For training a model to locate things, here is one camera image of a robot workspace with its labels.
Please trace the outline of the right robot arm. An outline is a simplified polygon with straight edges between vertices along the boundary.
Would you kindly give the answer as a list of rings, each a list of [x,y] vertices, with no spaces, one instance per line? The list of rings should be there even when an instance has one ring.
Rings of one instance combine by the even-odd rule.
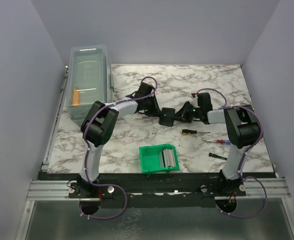
[[[261,140],[263,128],[251,105],[224,106],[214,110],[209,93],[193,94],[196,105],[190,101],[173,114],[171,119],[183,123],[193,121],[206,125],[224,124],[231,143],[227,161],[219,172],[214,190],[228,196],[243,183],[242,169],[248,153]]]

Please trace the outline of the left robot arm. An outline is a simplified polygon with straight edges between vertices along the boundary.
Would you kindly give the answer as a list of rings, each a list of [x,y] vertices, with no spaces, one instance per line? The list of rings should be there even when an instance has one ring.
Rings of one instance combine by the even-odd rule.
[[[152,113],[158,109],[155,102],[155,86],[141,82],[139,89],[132,95],[112,103],[96,101],[81,125],[83,140],[87,145],[82,169],[77,177],[77,194],[91,198],[107,184],[98,184],[99,163],[104,145],[112,137],[116,122],[127,115],[146,111]]]

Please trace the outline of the black leather card holder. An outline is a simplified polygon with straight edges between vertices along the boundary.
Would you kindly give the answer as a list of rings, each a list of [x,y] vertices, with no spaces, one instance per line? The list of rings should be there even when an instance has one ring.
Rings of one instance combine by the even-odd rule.
[[[161,116],[159,117],[159,125],[172,127],[174,123],[175,109],[169,107],[163,107],[161,110]]]

